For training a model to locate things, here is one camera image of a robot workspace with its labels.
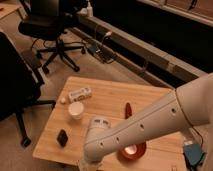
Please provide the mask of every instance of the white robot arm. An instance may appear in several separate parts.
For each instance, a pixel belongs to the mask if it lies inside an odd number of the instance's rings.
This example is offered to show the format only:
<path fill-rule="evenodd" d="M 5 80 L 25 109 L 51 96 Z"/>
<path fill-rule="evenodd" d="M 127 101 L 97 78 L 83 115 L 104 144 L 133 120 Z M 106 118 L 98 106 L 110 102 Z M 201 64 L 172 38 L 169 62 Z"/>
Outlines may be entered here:
<path fill-rule="evenodd" d="M 93 118 L 79 168 L 81 171 L 97 170 L 102 158 L 109 153 L 212 121 L 213 74 L 208 74 L 171 91 L 113 128 L 106 118 Z M 211 157 L 207 156 L 204 170 L 210 170 Z"/>

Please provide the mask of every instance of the floor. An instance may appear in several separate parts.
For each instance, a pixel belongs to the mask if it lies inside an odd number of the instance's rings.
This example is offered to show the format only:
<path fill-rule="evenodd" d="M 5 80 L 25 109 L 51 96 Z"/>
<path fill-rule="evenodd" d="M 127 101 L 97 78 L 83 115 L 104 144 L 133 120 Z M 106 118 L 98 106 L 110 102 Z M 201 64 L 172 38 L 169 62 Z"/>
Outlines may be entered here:
<path fill-rule="evenodd" d="M 9 3 L 17 3 L 16 0 L 7 1 Z M 17 50 L 29 49 L 33 39 L 24 36 L 18 32 L 18 23 L 20 18 L 14 13 L 0 21 L 0 28 L 14 42 Z M 65 42 L 79 41 L 80 38 L 72 33 L 63 35 Z M 43 41 L 38 41 L 35 48 L 42 47 Z M 57 99 L 63 85 L 69 76 L 79 76 L 87 78 L 96 78 L 103 80 L 112 80 L 118 82 L 149 84 L 139 76 L 135 75 L 127 68 L 117 62 L 111 64 L 101 64 L 97 59 L 89 54 L 82 55 L 79 51 L 70 52 L 72 59 L 80 66 L 80 72 L 76 73 L 60 60 L 55 60 L 50 64 L 50 74 L 42 76 L 45 85 L 42 86 L 41 99 Z M 39 160 L 32 157 L 33 149 L 38 141 L 42 129 L 51 113 L 49 106 L 37 106 L 28 108 L 24 113 L 25 126 L 32 143 L 26 149 L 20 146 L 21 136 L 18 131 L 18 125 L 15 116 L 11 116 L 0 124 L 0 171 L 61 171 L 73 170 L 70 166 L 62 168 L 58 163 Z"/>

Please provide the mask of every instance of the office chair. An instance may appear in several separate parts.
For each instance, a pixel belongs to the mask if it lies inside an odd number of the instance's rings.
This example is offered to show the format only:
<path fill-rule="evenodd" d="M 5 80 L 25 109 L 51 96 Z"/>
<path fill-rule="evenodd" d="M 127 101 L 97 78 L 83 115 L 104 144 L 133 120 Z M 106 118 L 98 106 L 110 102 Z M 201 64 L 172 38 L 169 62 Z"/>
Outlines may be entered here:
<path fill-rule="evenodd" d="M 19 55 L 3 32 L 0 32 L 0 57 L 0 121 L 16 114 L 22 134 L 21 145 L 27 147 L 31 140 L 27 136 L 22 118 L 24 108 L 45 104 L 51 104 L 54 108 L 55 101 L 38 100 L 41 95 L 40 87 L 44 84 L 38 71 L 40 61 L 31 51 Z"/>
<path fill-rule="evenodd" d="M 47 66 L 57 55 L 68 64 L 75 72 L 80 70 L 74 61 L 65 53 L 68 50 L 81 49 L 86 51 L 83 45 L 66 46 L 60 35 L 65 33 L 65 28 L 78 25 L 77 12 L 86 7 L 86 0 L 20 0 L 27 16 L 19 24 L 19 32 L 30 37 L 48 41 L 55 41 L 56 46 L 37 50 L 37 57 L 42 58 L 41 53 L 52 52 L 46 63 L 42 66 L 45 74 L 49 73 Z"/>

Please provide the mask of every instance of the small black object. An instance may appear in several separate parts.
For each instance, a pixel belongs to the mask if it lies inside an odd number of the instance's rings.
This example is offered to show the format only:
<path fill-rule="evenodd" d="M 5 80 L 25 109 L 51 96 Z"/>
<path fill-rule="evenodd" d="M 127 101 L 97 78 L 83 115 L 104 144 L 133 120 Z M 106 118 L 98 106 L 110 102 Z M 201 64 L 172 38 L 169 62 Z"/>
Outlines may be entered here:
<path fill-rule="evenodd" d="M 67 136 L 65 130 L 61 129 L 59 134 L 58 134 L 57 141 L 59 142 L 59 144 L 62 147 L 64 147 L 67 143 L 67 140 L 68 140 L 68 136 Z"/>

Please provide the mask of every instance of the small bottle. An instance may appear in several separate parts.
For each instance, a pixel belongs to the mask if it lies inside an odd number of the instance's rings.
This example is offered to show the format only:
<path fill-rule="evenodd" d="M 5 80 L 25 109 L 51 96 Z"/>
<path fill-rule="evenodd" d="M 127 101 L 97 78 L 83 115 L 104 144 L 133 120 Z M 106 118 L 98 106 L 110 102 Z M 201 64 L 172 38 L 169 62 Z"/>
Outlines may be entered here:
<path fill-rule="evenodd" d="M 93 8 L 89 0 L 87 5 L 87 17 L 93 17 Z"/>

